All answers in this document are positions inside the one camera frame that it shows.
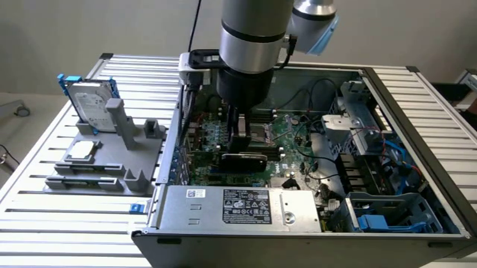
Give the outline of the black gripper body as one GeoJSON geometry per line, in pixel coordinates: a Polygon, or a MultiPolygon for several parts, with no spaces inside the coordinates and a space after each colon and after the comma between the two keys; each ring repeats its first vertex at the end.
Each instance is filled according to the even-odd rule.
{"type": "Polygon", "coordinates": [[[267,98],[274,69],[246,74],[231,68],[218,70],[216,92],[239,111],[249,111],[267,98]]]}

